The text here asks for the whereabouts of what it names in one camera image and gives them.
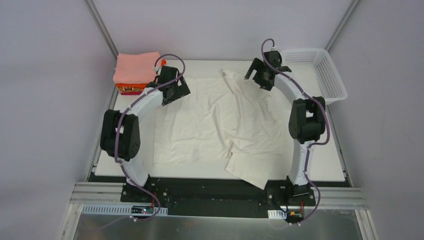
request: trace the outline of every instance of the white plastic basket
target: white plastic basket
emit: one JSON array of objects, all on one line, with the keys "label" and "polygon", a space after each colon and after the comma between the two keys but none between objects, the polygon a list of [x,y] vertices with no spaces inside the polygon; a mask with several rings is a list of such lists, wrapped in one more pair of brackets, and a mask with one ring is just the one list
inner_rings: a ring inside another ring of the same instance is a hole
[{"label": "white plastic basket", "polygon": [[310,96],[322,96],[329,105],[348,97],[345,85],[329,53],[320,48],[299,48],[281,52],[282,63]]}]

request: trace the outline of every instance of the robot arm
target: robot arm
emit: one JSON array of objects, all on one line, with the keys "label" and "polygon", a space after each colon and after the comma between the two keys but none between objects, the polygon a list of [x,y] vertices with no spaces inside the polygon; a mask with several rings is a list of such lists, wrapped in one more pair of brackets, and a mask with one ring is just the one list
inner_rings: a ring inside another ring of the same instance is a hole
[{"label": "robot arm", "polygon": [[[152,87],[146,87],[141,93],[141,94],[146,94],[144,99],[138,102],[127,113],[128,115],[138,116],[137,117],[138,121],[136,123],[137,128],[140,126],[140,123],[143,122],[143,120],[151,114],[151,112],[153,112],[157,107],[162,106],[164,93],[162,91],[154,91],[148,94],[148,92],[151,90],[153,90]],[[140,133],[133,131],[132,137],[135,138],[136,141],[138,141],[138,144],[132,145],[133,146],[132,148],[134,150],[135,149],[137,150],[137,152],[135,152],[135,155],[134,155],[135,157],[140,149]],[[127,174],[130,176],[130,178],[133,181],[138,183],[140,186],[145,185],[147,179],[149,178],[149,173],[146,171],[146,169],[142,165],[137,164],[136,161],[129,161],[129,160],[122,161],[122,165],[125,167]]]},{"label": "robot arm", "polygon": [[[281,66],[282,57],[278,51],[264,52],[263,56],[275,69],[286,72],[286,75],[291,77],[291,69],[287,66]],[[253,80],[260,85],[261,89],[270,91],[272,87],[276,87],[292,103],[288,129],[294,141],[293,161],[290,173],[286,178],[287,185],[284,189],[282,201],[286,205],[299,205],[301,200],[308,198],[311,193],[313,194],[306,179],[305,170],[310,169],[314,152],[314,146],[310,146],[310,144],[318,141],[325,131],[323,113],[321,113],[317,104],[303,95],[298,86],[287,77],[276,74],[262,60],[258,58],[253,60],[245,79],[251,76],[253,70],[256,70]],[[313,98],[325,108],[323,97]],[[312,116],[307,117],[307,112],[312,113]]]}]

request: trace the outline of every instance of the white platform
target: white platform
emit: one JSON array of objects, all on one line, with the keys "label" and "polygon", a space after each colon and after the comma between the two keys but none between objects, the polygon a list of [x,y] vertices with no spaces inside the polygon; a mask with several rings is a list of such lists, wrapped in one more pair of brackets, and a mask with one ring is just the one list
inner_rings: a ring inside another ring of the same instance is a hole
[{"label": "white platform", "polygon": [[[182,68],[181,63],[176,60],[168,60],[167,62],[170,66],[175,66],[180,69]],[[250,67],[251,63],[251,61],[187,60],[185,61],[186,72],[184,77],[219,78],[220,69],[237,71],[244,74]],[[127,107],[137,97],[138,96],[122,96],[119,94],[116,99],[114,109],[120,110]],[[291,166],[292,156],[287,156],[287,158],[282,159],[281,161],[285,161],[285,166]],[[144,167],[151,177],[236,179],[236,177],[225,171],[227,163],[228,160],[217,160],[214,162],[153,167],[153,161],[145,161]],[[315,148],[310,168],[310,177],[313,181],[345,181],[333,136],[331,136],[327,145],[317,146]],[[289,167],[273,171],[270,179],[285,180],[289,171]],[[105,151],[101,151],[95,175],[124,176],[119,165],[117,165],[113,158],[108,156]]]}]

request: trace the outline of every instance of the pink towel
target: pink towel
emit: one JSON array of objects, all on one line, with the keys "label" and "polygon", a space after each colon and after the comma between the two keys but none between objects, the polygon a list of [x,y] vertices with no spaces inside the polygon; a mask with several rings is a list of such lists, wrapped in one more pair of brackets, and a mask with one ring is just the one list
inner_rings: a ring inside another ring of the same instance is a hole
[{"label": "pink towel", "polygon": [[119,53],[113,81],[116,84],[147,84],[155,79],[153,70],[159,52],[148,52],[139,55]]}]

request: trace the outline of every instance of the metal frame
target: metal frame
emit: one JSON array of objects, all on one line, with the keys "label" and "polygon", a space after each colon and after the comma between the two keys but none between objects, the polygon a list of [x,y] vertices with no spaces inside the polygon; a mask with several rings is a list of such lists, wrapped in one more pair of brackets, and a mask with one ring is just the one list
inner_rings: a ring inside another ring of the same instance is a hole
[{"label": "metal frame", "polygon": [[[93,17],[95,24],[97,25],[100,33],[103,36],[104,41],[106,42],[110,52],[116,58],[118,56],[118,50],[93,2],[93,0],[84,0],[86,6]],[[337,28],[334,30],[331,38],[329,39],[325,49],[330,52],[333,49],[339,35],[345,28],[348,20],[350,19],[352,13],[358,6],[361,0],[352,0],[344,13],[342,19],[340,20]],[[113,88],[113,92],[108,104],[109,108],[115,106],[115,101],[118,96],[118,91],[116,88]],[[329,109],[329,119],[330,125],[333,125],[333,120],[331,117],[331,109]],[[337,133],[334,126],[331,127],[333,136],[337,147],[339,148],[339,158],[342,164],[343,170],[346,173],[346,178],[352,184],[350,176],[347,172],[347,167],[341,153],[339,140],[337,138]],[[93,156],[90,162],[89,171],[87,171],[86,181],[90,173],[93,170],[93,166],[96,166],[97,161],[100,156],[99,143],[97,142],[95,149],[93,150]],[[81,213],[83,212],[84,205],[96,206],[96,205],[108,205],[108,206],[129,206],[131,203],[120,202],[121,193],[124,183],[101,183],[101,182],[77,182],[73,190],[68,209],[66,211],[65,219],[61,227],[59,234],[60,240],[73,239],[75,231],[77,229],[77,224],[80,218]],[[370,211],[368,209],[367,201],[364,196],[363,190],[361,188],[344,188],[344,187],[320,187],[321,191],[321,204],[320,209],[337,209],[337,210],[355,210],[357,222],[362,233],[362,238],[364,240],[377,240],[377,234],[374,227],[373,220],[371,218]]]}]

